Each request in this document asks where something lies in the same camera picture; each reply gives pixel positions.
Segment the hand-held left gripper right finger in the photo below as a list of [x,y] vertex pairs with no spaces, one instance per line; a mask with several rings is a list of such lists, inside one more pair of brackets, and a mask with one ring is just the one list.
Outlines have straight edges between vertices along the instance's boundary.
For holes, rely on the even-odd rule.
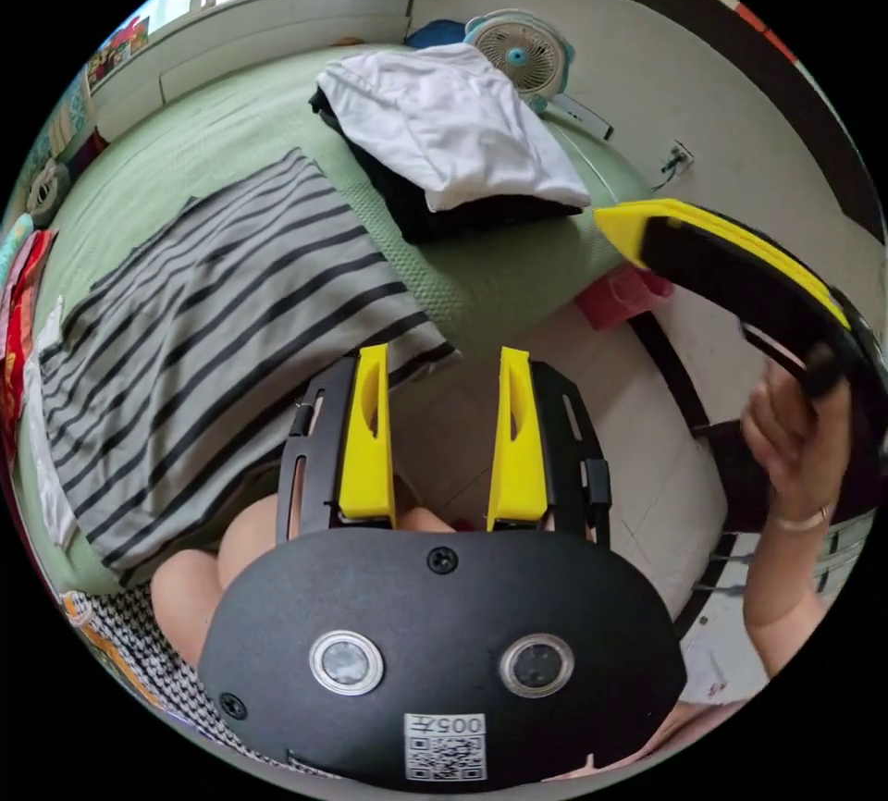
[[487,503],[487,530],[539,525],[549,510],[530,355],[500,351],[499,398]]

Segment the person's right hand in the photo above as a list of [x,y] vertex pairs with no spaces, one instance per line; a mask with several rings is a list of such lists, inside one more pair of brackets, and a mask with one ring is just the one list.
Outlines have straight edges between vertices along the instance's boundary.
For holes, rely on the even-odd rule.
[[810,398],[799,380],[767,360],[741,427],[771,485],[770,519],[796,535],[828,523],[851,453],[852,397],[845,378]]

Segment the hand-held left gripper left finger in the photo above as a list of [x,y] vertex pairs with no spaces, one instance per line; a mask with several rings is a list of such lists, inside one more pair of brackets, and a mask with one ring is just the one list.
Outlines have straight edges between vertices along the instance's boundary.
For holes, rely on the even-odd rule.
[[359,351],[346,413],[338,505],[348,522],[396,525],[389,410],[389,346]]

